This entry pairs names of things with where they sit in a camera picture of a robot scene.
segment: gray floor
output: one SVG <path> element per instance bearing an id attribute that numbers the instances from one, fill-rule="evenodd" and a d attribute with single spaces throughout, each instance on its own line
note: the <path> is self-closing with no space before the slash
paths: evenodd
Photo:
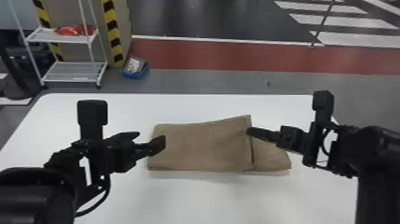
<path id="1" fill-rule="evenodd" d="M 143 80 L 130 80 L 112 70 L 105 75 L 100 90 L 94 85 L 55 85 L 41 95 L 50 92 L 312 94 L 314 90 L 328 89 L 336 97 L 334 116 L 341 124 L 379 125 L 400 131 L 399 83 L 400 76 L 205 70 L 152 70 Z M 0 110 L 0 147 L 31 106 L 6 106 Z"/>

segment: red wall stripe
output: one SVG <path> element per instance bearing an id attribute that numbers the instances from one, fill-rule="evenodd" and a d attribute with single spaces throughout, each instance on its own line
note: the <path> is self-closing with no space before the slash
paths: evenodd
<path id="1" fill-rule="evenodd" d="M 153 69 L 400 75 L 400 49 L 134 39 L 131 52 Z"/>

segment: towel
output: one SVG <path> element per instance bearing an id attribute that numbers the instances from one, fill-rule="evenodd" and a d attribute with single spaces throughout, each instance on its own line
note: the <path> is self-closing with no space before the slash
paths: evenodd
<path id="1" fill-rule="evenodd" d="M 158 124 L 153 137 L 165 135 L 164 151 L 148 158 L 149 170 L 240 172 L 290 169 L 285 151 L 246 135 L 250 115 L 205 123 Z"/>

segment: metal shelf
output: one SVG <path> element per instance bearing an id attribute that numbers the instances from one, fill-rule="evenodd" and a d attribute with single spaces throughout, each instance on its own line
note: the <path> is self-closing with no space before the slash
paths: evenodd
<path id="1" fill-rule="evenodd" d="M 42 78 L 44 82 L 96 82 L 100 84 L 107 62 L 56 61 Z"/>
<path id="2" fill-rule="evenodd" d="M 89 39 L 85 35 L 68 36 L 59 35 L 54 32 L 53 29 L 47 29 L 38 27 L 33 33 L 31 33 L 26 41 L 28 42 L 42 42 L 42 43 L 85 43 L 92 44 L 99 34 L 99 30 L 95 29 L 93 35 L 89 36 Z"/>

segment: black robotic arm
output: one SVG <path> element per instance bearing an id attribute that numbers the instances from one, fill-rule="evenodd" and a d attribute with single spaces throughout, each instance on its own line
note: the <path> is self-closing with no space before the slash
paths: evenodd
<path id="1" fill-rule="evenodd" d="M 308 133 L 282 126 L 279 132 L 251 127 L 247 134 L 277 147 L 303 155 L 304 166 L 323 169 L 347 178 L 358 177 L 356 224 L 400 223 L 400 133 L 377 126 L 357 128 L 331 121 L 334 96 L 315 91 L 315 120 Z M 337 133 L 328 152 L 324 139 Z M 319 152 L 328 156 L 317 163 Z"/>
<path id="2" fill-rule="evenodd" d="M 125 132 L 103 139 L 107 124 L 105 101 L 79 101 L 80 140 L 54 153 L 43 167 L 10 168 L 0 172 L 1 224 L 72 224 L 105 201 L 110 193 L 110 174 L 125 173 L 136 161 L 165 148 L 165 136 L 149 143 L 133 142 L 139 132 Z M 79 161 L 89 160 L 90 180 Z M 104 193 L 86 210 L 78 209 Z"/>

